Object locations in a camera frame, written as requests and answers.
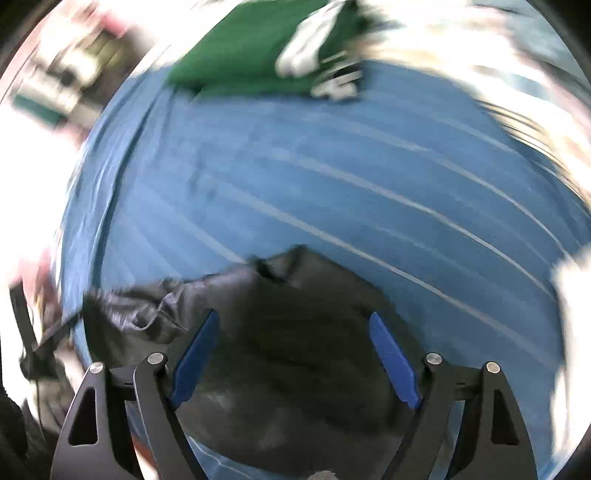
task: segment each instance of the wrinkled fabric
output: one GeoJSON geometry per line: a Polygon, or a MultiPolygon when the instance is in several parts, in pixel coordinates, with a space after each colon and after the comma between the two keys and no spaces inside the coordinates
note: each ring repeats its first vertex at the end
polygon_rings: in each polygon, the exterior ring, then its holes
{"type": "MultiPolygon", "coordinates": [[[[65,212],[66,314],[90,287],[198,278],[306,244],[383,291],[425,350],[498,362],[543,478],[564,361],[551,266],[591,242],[589,213],[452,83],[363,69],[361,98],[343,103],[187,96],[167,69],[127,80],[65,212]]],[[[82,325],[75,339],[88,365],[82,325]]]]}
{"type": "Polygon", "coordinates": [[[92,354],[113,368],[165,351],[206,309],[221,334],[178,411],[187,434],[272,472],[382,476],[412,411],[369,338],[372,312],[405,328],[379,290],[299,247],[201,280],[93,290],[82,316],[92,354]]]}

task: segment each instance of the green fabric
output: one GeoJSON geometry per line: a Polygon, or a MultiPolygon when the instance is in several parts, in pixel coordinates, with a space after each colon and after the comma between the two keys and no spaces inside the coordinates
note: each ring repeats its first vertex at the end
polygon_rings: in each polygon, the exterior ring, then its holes
{"type": "MultiPolygon", "coordinates": [[[[275,62],[298,25],[327,0],[265,0],[238,5],[172,68],[168,82],[195,93],[231,95],[310,93],[319,75],[338,60],[300,78],[281,78],[275,62]]],[[[339,13],[319,59],[346,47],[363,28],[355,1],[339,13]]]]}
{"type": "Polygon", "coordinates": [[[56,112],[20,94],[14,96],[12,106],[35,115],[39,120],[51,127],[56,127],[65,118],[60,112],[56,112]]]}

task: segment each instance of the bed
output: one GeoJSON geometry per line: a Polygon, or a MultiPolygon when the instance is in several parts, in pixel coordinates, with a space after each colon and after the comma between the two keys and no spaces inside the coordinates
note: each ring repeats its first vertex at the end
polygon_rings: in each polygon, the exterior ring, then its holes
{"type": "MultiPolygon", "coordinates": [[[[89,287],[306,244],[385,292],[425,350],[498,362],[545,478],[567,458],[550,413],[564,364],[551,271],[591,241],[589,211],[450,81],[381,61],[363,71],[361,97],[343,103],[194,97],[167,86],[168,67],[128,79],[72,183],[64,309],[89,287]]],[[[81,323],[75,342],[89,365],[81,323]]],[[[209,478],[275,478],[192,446],[209,478]]]]}

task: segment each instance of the blue fabric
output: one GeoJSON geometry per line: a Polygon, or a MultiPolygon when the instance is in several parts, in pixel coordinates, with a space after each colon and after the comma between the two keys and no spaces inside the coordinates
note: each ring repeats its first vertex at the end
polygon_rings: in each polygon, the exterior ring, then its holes
{"type": "MultiPolygon", "coordinates": [[[[361,100],[346,103],[193,98],[166,86],[167,69],[128,79],[64,216],[64,308],[89,286],[199,277],[307,244],[381,288],[425,350],[498,362],[543,476],[563,361],[550,271],[591,240],[590,217],[450,82],[364,68],[361,100]]],[[[76,341],[90,362],[81,327],[76,341]]]]}

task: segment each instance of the white stripe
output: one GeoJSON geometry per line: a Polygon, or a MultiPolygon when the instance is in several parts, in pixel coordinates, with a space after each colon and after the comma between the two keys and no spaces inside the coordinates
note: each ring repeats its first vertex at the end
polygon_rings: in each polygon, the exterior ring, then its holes
{"type": "Polygon", "coordinates": [[[206,452],[205,450],[203,450],[201,448],[201,445],[199,445],[192,437],[189,437],[189,440],[191,440],[191,443],[193,445],[195,445],[195,447],[197,447],[197,450],[199,450],[205,456],[208,456],[209,458],[213,458],[221,468],[226,468],[228,470],[231,470],[232,472],[236,472],[236,473],[238,473],[238,474],[240,474],[242,476],[245,476],[246,478],[250,478],[252,480],[252,477],[250,475],[248,475],[247,473],[241,472],[240,470],[238,470],[238,469],[236,469],[234,467],[231,467],[229,465],[223,464],[222,462],[220,462],[219,458],[214,457],[211,453],[206,452]]]}
{"type": "Polygon", "coordinates": [[[253,209],[258,210],[259,212],[264,213],[264,214],[271,216],[273,218],[276,218],[283,223],[287,223],[291,226],[299,228],[300,230],[302,230],[304,232],[310,233],[310,234],[324,240],[325,242],[336,245],[337,247],[341,247],[344,250],[347,250],[355,255],[358,255],[361,258],[364,258],[370,262],[373,262],[373,263],[379,265],[380,267],[385,268],[386,270],[389,270],[390,272],[392,272],[392,273],[394,273],[394,274],[396,274],[396,275],[398,275],[398,276],[400,276],[412,283],[415,283],[416,285],[421,286],[422,288],[434,293],[435,295],[437,295],[441,299],[445,300],[446,302],[454,305],[454,307],[458,308],[459,310],[466,312],[469,315],[472,315],[474,318],[476,318],[476,319],[480,320],[482,323],[488,325],[493,330],[505,335],[514,344],[521,347],[524,351],[529,353],[531,356],[533,356],[536,360],[538,360],[544,366],[546,366],[550,369],[553,369],[555,367],[554,363],[547,359],[547,355],[543,351],[539,350],[532,342],[530,342],[529,340],[524,338],[522,335],[520,335],[516,331],[510,329],[507,325],[503,325],[501,322],[494,319],[490,315],[487,315],[486,313],[481,312],[480,310],[478,310],[474,307],[470,307],[469,305],[465,304],[464,302],[462,302],[458,299],[454,299],[454,298],[446,295],[441,290],[433,287],[432,285],[429,285],[428,283],[424,282],[423,280],[421,280],[409,273],[406,273],[405,271],[400,270],[399,268],[393,267],[392,265],[384,262],[383,260],[380,260],[379,258],[374,257],[373,255],[369,255],[366,252],[363,252],[363,251],[355,248],[353,245],[343,242],[341,239],[339,239],[329,233],[323,232],[322,230],[320,230],[314,226],[311,226],[308,223],[303,222],[302,220],[297,219],[296,217],[290,215],[289,213],[282,212],[281,210],[277,209],[273,205],[269,205],[268,203],[265,203],[256,197],[253,197],[249,193],[244,192],[243,190],[240,190],[237,187],[235,187],[229,183],[225,183],[225,182],[221,182],[221,183],[224,185],[225,188],[227,188],[228,190],[230,190],[232,192],[234,199],[240,201],[241,203],[249,205],[253,209]]]}
{"type": "Polygon", "coordinates": [[[191,231],[195,235],[195,237],[201,243],[203,243],[203,245],[211,248],[214,252],[218,253],[219,255],[224,257],[226,260],[229,260],[230,262],[244,263],[244,260],[238,254],[234,253],[232,250],[230,250],[229,248],[222,245],[220,242],[218,242],[216,239],[214,239],[214,237],[212,237],[208,233],[206,233],[205,230],[203,230],[202,228],[199,228],[193,222],[189,221],[187,218],[185,218],[184,216],[179,214],[175,209],[169,207],[169,205],[166,204],[166,201],[164,201],[162,198],[160,198],[160,196],[158,194],[156,194],[155,191],[152,190],[151,195],[148,195],[147,198],[151,198],[151,199],[156,198],[156,199],[160,200],[159,207],[160,208],[162,208],[162,207],[167,208],[168,212],[169,212],[168,214],[176,217],[180,221],[180,223],[183,223],[185,225],[185,227],[187,228],[187,230],[191,231]]]}
{"type": "MultiPolygon", "coordinates": [[[[483,187],[489,189],[490,191],[494,192],[495,194],[497,194],[501,198],[505,199],[507,202],[510,202],[512,205],[514,205],[517,209],[519,209],[525,215],[527,215],[544,232],[546,232],[552,240],[554,240],[554,242],[556,243],[556,245],[558,246],[558,248],[560,249],[560,251],[563,255],[565,255],[565,256],[569,255],[569,253],[564,249],[564,247],[562,246],[562,243],[560,243],[558,238],[556,238],[556,236],[552,232],[550,232],[550,230],[548,230],[548,228],[542,222],[540,222],[522,204],[520,204],[519,202],[517,202],[513,198],[509,197],[505,192],[503,192],[502,190],[499,190],[494,185],[488,183],[485,180],[482,180],[477,175],[474,175],[473,173],[471,173],[467,170],[464,170],[463,168],[459,167],[455,163],[452,163],[449,160],[445,160],[443,157],[435,158],[434,155],[437,155],[437,153],[435,151],[431,150],[430,148],[422,147],[422,146],[417,145],[413,142],[407,142],[406,140],[398,138],[395,135],[387,134],[386,132],[382,132],[381,130],[377,130],[377,129],[369,127],[367,125],[360,124],[358,122],[354,122],[351,120],[345,121],[341,118],[334,117],[333,115],[330,115],[328,113],[326,113],[325,115],[335,118],[334,122],[326,122],[326,125],[330,125],[333,128],[337,128],[336,124],[341,124],[341,125],[349,124],[349,128],[343,129],[344,131],[355,133],[355,134],[358,134],[358,135],[361,135],[364,137],[368,137],[368,138],[373,138],[375,140],[382,141],[388,145],[392,145],[392,146],[398,147],[398,148],[403,148],[408,151],[418,152],[420,154],[423,154],[423,156],[425,158],[428,158],[429,160],[432,160],[435,163],[438,163],[439,165],[441,165],[449,170],[455,171],[456,173],[459,173],[461,176],[466,177],[467,179],[472,180],[472,181],[482,185],[483,187]]],[[[310,117],[310,119],[313,121],[319,120],[318,118],[313,118],[313,117],[310,117]]]]}
{"type": "Polygon", "coordinates": [[[480,130],[478,130],[476,128],[470,127],[470,126],[468,126],[462,122],[459,122],[458,120],[455,120],[453,118],[439,117],[439,116],[433,114],[433,112],[429,109],[417,108],[415,105],[410,105],[408,102],[406,102],[404,100],[400,100],[400,99],[394,97],[394,95],[391,95],[389,93],[380,92],[378,90],[370,90],[368,92],[365,92],[364,96],[366,98],[370,98],[370,99],[373,98],[374,100],[377,100],[378,102],[383,101],[385,99],[386,103],[388,103],[390,105],[395,105],[395,106],[405,109],[409,112],[413,112],[413,113],[417,113],[422,116],[426,116],[426,117],[430,118],[431,120],[434,120],[438,123],[441,123],[441,124],[447,125],[448,127],[455,128],[456,130],[460,130],[462,132],[468,133],[468,134],[472,135],[473,137],[479,138],[480,140],[484,140],[485,142],[490,143],[491,145],[494,145],[495,147],[499,148],[500,150],[519,155],[519,152],[513,150],[508,145],[505,145],[504,143],[499,142],[496,138],[492,138],[490,135],[487,135],[486,133],[481,132],[480,130]]]}
{"type": "Polygon", "coordinates": [[[144,246],[150,250],[152,252],[152,258],[154,260],[156,260],[156,262],[158,262],[160,268],[162,269],[162,271],[165,273],[166,276],[169,275],[174,275],[177,278],[181,278],[182,275],[177,272],[172,265],[170,265],[162,255],[160,255],[160,253],[158,253],[158,251],[151,245],[150,242],[148,242],[148,239],[145,237],[145,235],[139,231],[139,229],[134,225],[133,221],[130,219],[127,219],[123,222],[121,222],[121,224],[124,226],[124,228],[128,228],[131,229],[134,233],[135,233],[135,237],[136,239],[139,239],[144,246]]]}
{"type": "Polygon", "coordinates": [[[315,171],[315,172],[323,174],[327,177],[331,177],[331,178],[334,178],[337,180],[345,181],[347,183],[350,183],[351,185],[355,185],[357,187],[369,190],[369,191],[374,192],[378,195],[381,195],[389,200],[394,200],[398,203],[402,203],[403,205],[407,205],[411,208],[415,208],[415,209],[419,210],[420,212],[424,212],[428,215],[431,215],[432,217],[439,220],[441,223],[444,223],[445,225],[449,226],[450,228],[464,234],[468,238],[471,238],[475,242],[481,244],[483,247],[486,247],[487,249],[489,249],[492,252],[499,255],[499,257],[501,257],[504,260],[506,260],[507,262],[509,262],[517,270],[519,270],[526,277],[528,277],[537,287],[539,287],[543,292],[545,292],[546,295],[550,296],[552,299],[555,300],[555,297],[554,297],[554,295],[552,295],[550,290],[548,290],[542,282],[540,282],[531,273],[529,273],[525,268],[523,268],[521,265],[519,265],[515,260],[513,260],[508,255],[504,254],[497,247],[486,242],[485,240],[483,240],[479,236],[474,235],[470,231],[466,230],[464,227],[452,222],[449,218],[442,215],[441,213],[439,213],[429,207],[426,207],[426,206],[422,205],[421,203],[413,202],[409,198],[407,198],[403,195],[400,195],[398,193],[394,193],[391,190],[385,189],[384,187],[381,187],[375,183],[372,183],[369,180],[362,179],[361,177],[358,177],[357,175],[353,175],[352,173],[348,173],[348,172],[339,170],[337,168],[331,167],[330,165],[321,163],[317,160],[313,160],[311,158],[291,158],[291,155],[288,152],[285,152],[283,150],[279,150],[277,148],[273,148],[272,151],[276,153],[277,160],[287,161],[287,162],[291,163],[292,165],[296,165],[298,167],[305,168],[307,170],[315,171]]]}

